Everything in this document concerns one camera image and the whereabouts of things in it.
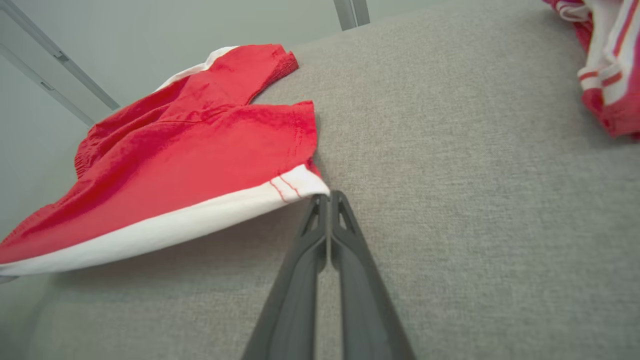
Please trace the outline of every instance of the white wall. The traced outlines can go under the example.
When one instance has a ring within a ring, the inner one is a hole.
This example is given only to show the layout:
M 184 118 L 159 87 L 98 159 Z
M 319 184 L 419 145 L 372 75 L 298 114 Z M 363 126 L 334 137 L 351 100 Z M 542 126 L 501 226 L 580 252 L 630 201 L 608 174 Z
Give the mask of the white wall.
M 99 122 L 111 113 L 111 109 L 1 10 L 0 44 L 6 46 L 93 122 Z
M 0 56 L 0 241 L 73 185 L 88 128 Z
M 120 105 L 230 45 L 340 31 L 333 0 L 13 0 Z
M 378 22 L 385 17 L 420 10 L 445 1 L 447 0 L 367 0 L 367 8 L 371 22 Z

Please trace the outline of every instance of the white trim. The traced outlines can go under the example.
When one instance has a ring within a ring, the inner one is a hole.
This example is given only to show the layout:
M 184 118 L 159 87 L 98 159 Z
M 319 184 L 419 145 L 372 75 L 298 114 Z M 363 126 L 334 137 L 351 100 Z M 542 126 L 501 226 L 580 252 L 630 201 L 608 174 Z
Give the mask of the white trim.
M 329 194 L 322 179 L 300 165 L 270 182 L 148 218 L 97 238 L 31 259 L 0 264 L 3 277 L 62 272 L 130 258 L 219 231 L 317 193 Z
M 561 18 L 572 22 L 589 21 L 589 12 L 591 12 L 585 4 L 568 3 L 566 1 L 558 1 L 556 3 L 556 11 Z
M 226 47 L 222 47 L 218 50 L 215 50 L 214 52 L 212 52 L 211 54 L 209 54 L 209 57 L 207 58 L 207 61 L 200 63 L 198 65 L 194 65 L 186 70 L 180 71 L 179 73 L 177 73 L 176 75 L 173 75 L 172 77 L 168 78 L 167 81 L 165 81 L 162 85 L 160 85 L 159 88 L 156 89 L 156 91 L 169 86 L 171 83 L 178 81 L 182 78 L 186 78 L 189 75 L 193 75 L 196 74 L 200 71 L 205 71 L 208 68 L 211 67 L 211 65 L 213 65 L 213 62 L 216 61 L 217 58 L 219 58 L 220 56 L 223 56 L 224 54 L 228 53 L 229 51 L 235 49 L 237 46 L 226 46 Z
M 633 0 L 625 1 L 625 3 L 630 4 Z M 629 86 L 629 77 L 633 71 L 634 66 L 634 58 L 635 58 L 635 47 L 636 41 L 638 37 L 638 33 L 640 32 L 640 7 L 636 8 L 635 13 L 628 13 L 628 8 L 625 13 L 620 13 L 620 22 L 624 23 L 627 16 L 631 16 L 631 23 L 629 24 L 629 28 L 627 29 L 627 33 L 622 40 L 622 47 L 620 48 L 620 54 L 616 58 L 616 68 L 622 72 L 622 78 L 617 82 L 605 86 L 602 89 L 602 98 L 605 105 L 612 104 L 620 99 L 622 99 L 627 93 L 627 89 Z M 610 49 L 611 53 L 607 53 L 609 56 L 613 57 L 613 48 L 615 47 L 615 43 L 612 44 Z M 611 70 L 611 74 L 607 73 L 607 77 L 615 74 L 614 70 Z
M 600 78 L 598 76 L 591 76 L 589 78 L 583 79 L 580 82 L 580 86 L 583 91 L 592 89 L 592 88 L 600 88 Z

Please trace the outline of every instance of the clothing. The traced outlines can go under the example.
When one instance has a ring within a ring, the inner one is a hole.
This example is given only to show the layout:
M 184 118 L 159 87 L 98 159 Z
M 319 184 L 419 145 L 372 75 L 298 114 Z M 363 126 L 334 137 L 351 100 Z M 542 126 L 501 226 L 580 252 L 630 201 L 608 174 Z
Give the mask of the clothing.
M 312 102 L 249 104 L 297 68 L 280 45 L 229 49 L 96 124 L 77 183 L 0 243 L 0 275 L 128 258 L 328 193 Z
M 640 133 L 639 0 L 545 0 L 588 53 L 582 102 L 613 135 Z

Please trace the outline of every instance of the gray couch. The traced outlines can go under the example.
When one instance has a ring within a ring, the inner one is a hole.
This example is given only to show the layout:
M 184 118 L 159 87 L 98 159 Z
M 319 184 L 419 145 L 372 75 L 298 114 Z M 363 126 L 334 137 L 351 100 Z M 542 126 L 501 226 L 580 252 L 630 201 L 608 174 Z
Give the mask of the gray couch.
M 640 144 L 581 104 L 569 23 L 450 2 L 293 51 L 256 102 L 315 102 L 316 161 L 418 358 L 640 358 Z M 4 284 L 0 358 L 237 359 L 305 207 Z M 338 286 L 329 266 L 318 359 L 340 358 Z

